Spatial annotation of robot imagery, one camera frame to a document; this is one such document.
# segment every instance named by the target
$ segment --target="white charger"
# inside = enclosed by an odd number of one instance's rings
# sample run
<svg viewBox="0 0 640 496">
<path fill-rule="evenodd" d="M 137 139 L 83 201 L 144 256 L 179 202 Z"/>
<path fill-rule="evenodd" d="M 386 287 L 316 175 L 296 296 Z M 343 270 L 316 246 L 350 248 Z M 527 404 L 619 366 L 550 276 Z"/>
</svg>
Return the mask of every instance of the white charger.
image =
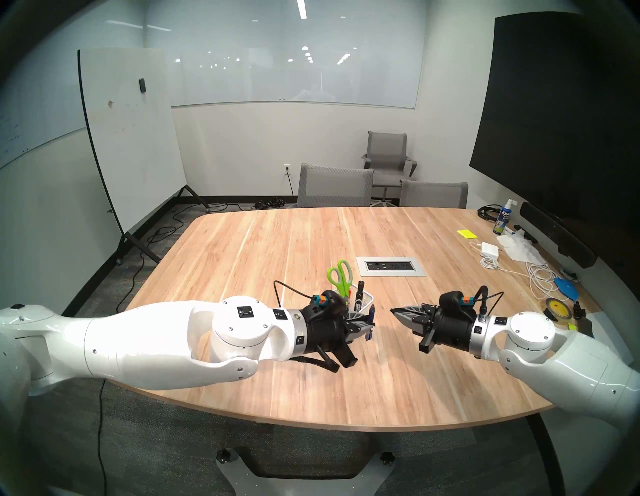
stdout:
<svg viewBox="0 0 640 496">
<path fill-rule="evenodd" d="M 500 251 L 494 244 L 483 243 L 482 247 L 480 248 L 480 253 L 482 253 L 483 257 L 489 257 L 490 259 L 498 260 Z"/>
</svg>

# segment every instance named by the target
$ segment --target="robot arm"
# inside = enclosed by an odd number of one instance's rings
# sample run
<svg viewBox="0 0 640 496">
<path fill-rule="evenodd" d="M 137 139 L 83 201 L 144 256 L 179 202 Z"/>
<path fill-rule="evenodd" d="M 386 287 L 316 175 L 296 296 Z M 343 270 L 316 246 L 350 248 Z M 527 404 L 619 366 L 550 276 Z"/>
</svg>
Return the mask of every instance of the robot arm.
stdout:
<svg viewBox="0 0 640 496">
<path fill-rule="evenodd" d="M 537 312 L 512 317 L 476 315 L 473 298 L 459 291 L 441 295 L 439 305 L 393 308 L 392 313 L 423 340 L 499 362 L 546 400 L 573 413 L 597 417 L 626 430 L 640 411 L 640 374 L 607 346 L 575 331 L 556 328 Z M 504 348 L 496 336 L 506 334 Z"/>
<path fill-rule="evenodd" d="M 155 303 L 94 319 L 14 305 L 0 310 L 0 333 L 20 344 L 34 395 L 75 377 L 151 390 L 200 387 L 246 379 L 260 360 L 314 351 L 336 371 L 339 366 L 325 352 L 344 367 L 354 365 L 348 343 L 371 330 L 374 323 L 366 320 L 350 314 L 338 294 L 325 291 L 302 310 L 268 308 L 248 296 Z"/>
</svg>

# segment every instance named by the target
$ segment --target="spray bottle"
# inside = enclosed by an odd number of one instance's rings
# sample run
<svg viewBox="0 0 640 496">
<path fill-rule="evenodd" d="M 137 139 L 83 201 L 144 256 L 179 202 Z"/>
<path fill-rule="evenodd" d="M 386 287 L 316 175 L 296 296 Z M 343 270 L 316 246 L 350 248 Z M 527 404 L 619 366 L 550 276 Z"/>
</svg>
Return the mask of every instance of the spray bottle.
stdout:
<svg viewBox="0 0 640 496">
<path fill-rule="evenodd" d="M 511 206 L 518 205 L 518 202 L 509 198 L 506 205 L 500 209 L 500 213 L 498 214 L 498 218 L 495 221 L 495 225 L 493 226 L 493 232 L 496 234 L 502 234 L 504 228 L 509 222 L 509 217 L 511 216 Z"/>
</svg>

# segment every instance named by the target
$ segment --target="tape roll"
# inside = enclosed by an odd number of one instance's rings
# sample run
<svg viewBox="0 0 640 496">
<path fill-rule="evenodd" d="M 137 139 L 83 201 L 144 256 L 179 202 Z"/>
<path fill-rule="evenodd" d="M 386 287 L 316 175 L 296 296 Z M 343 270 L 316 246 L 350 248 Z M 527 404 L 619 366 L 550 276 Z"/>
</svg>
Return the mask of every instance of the tape roll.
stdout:
<svg viewBox="0 0 640 496">
<path fill-rule="evenodd" d="M 564 302 L 555 298 L 547 298 L 547 310 L 558 320 L 567 321 L 573 317 L 571 309 Z"/>
</svg>

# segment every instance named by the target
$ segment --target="scissors handle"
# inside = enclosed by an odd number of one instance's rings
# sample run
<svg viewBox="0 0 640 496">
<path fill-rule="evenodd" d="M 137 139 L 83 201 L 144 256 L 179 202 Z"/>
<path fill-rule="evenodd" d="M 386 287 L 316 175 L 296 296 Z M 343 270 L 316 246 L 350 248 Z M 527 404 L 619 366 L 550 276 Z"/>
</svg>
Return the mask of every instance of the scissors handle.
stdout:
<svg viewBox="0 0 640 496">
<path fill-rule="evenodd" d="M 351 285 L 351 283 L 353 282 L 353 272 L 351 272 L 351 265 L 349 264 L 349 262 L 347 262 L 346 260 L 340 260 L 338 262 L 338 267 L 342 268 L 342 266 L 346 266 L 347 267 L 347 272 L 349 273 L 349 277 L 346 281 L 342 281 L 344 283 L 344 287 L 346 288 L 347 291 L 349 291 L 349 286 Z"/>
<path fill-rule="evenodd" d="M 336 286 L 336 287 L 338 287 L 339 284 L 342 284 L 342 279 L 340 278 L 340 273 L 338 272 L 338 269 L 336 269 L 335 267 L 331 267 L 326 272 L 326 278 L 329 279 L 329 282 L 331 284 L 333 284 L 334 286 Z"/>
</svg>

